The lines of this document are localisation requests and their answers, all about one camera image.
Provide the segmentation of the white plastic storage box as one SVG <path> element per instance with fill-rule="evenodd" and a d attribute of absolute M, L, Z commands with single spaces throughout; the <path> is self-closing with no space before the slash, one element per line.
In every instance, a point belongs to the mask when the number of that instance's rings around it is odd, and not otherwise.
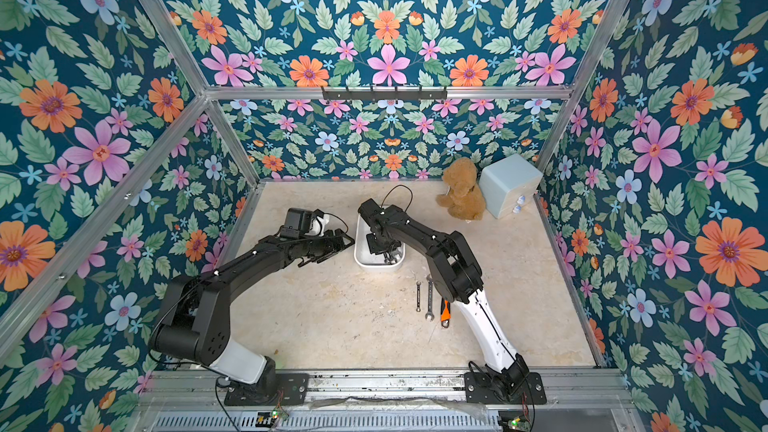
<path fill-rule="evenodd" d="M 366 272 L 389 273 L 400 269 L 405 262 L 406 246 L 404 244 L 399 245 L 397 249 L 400 250 L 402 258 L 397 264 L 390 265 L 387 263 L 386 254 L 373 254 L 371 252 L 367 241 L 367 236 L 370 232 L 370 227 L 362 219 L 362 217 L 358 215 L 354 244 L 355 262 Z"/>

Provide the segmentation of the small silver combination wrench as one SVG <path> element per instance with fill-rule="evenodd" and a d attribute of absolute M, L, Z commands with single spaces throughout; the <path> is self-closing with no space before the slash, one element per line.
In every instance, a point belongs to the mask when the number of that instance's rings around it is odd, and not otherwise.
<path fill-rule="evenodd" d="M 416 282 L 416 312 L 421 312 L 421 282 Z"/>

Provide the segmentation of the medium silver combination wrench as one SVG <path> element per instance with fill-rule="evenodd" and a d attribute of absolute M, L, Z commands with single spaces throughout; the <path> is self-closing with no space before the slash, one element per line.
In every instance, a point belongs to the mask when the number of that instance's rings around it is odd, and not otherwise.
<path fill-rule="evenodd" d="M 428 276 L 426 280 L 427 280 L 427 310 L 425 313 L 425 318 L 428 321 L 433 321 L 435 319 L 435 315 L 433 311 L 434 282 L 431 276 Z"/>

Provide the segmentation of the orange-handled adjustable wrench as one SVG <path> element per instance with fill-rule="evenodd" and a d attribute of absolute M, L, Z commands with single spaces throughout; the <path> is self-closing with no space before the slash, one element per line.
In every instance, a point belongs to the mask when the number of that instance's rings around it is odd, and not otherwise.
<path fill-rule="evenodd" d="M 448 300 L 441 300 L 440 307 L 440 325 L 442 328 L 447 329 L 450 327 L 451 321 L 451 304 Z"/>

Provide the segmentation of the large silver open-end wrench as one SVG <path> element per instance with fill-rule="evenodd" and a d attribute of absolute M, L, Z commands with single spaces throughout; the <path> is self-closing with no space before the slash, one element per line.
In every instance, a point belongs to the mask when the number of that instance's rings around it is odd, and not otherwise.
<path fill-rule="evenodd" d="M 402 258 L 402 254 L 399 249 L 395 249 L 387 254 L 387 263 L 390 265 L 397 264 Z"/>

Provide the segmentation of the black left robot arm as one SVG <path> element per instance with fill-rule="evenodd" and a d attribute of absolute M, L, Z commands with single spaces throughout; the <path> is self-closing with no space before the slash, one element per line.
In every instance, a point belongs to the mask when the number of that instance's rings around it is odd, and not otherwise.
<path fill-rule="evenodd" d="M 233 325 L 244 320 L 245 301 L 275 303 L 276 295 L 255 292 L 265 279 L 286 268 L 322 263 L 353 245 L 354 239 L 342 229 L 318 235 L 273 234 L 209 272 L 173 279 L 150 335 L 150 350 L 241 385 L 265 381 L 273 374 L 273 362 L 242 345 L 233 331 Z"/>

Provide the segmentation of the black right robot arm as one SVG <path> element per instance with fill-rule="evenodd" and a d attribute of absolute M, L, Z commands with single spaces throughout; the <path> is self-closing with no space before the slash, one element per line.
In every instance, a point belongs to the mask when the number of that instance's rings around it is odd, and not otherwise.
<path fill-rule="evenodd" d="M 481 370 L 496 398 L 507 402 L 523 388 L 530 369 L 504 334 L 491 310 L 482 269 L 465 237 L 432 229 L 396 206 L 380 206 L 368 199 L 358 208 L 370 232 L 369 251 L 382 255 L 404 244 L 425 257 L 433 287 L 459 311 L 480 345 L 485 366 Z"/>

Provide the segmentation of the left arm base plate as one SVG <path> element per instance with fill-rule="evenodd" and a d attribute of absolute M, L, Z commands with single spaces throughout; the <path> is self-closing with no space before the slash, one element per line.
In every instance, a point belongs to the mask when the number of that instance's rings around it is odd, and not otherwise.
<path fill-rule="evenodd" d="M 224 404 L 234 407 L 302 405 L 308 391 L 310 376 L 306 373 L 265 374 L 255 384 L 233 382 Z"/>

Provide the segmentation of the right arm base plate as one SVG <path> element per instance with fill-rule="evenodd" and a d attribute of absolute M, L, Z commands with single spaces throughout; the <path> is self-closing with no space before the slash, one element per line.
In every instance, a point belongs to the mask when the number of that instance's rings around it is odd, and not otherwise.
<path fill-rule="evenodd" d="M 510 382 L 488 372 L 469 371 L 463 379 L 468 403 L 540 406 L 548 401 L 539 373 L 529 372 L 524 379 Z"/>

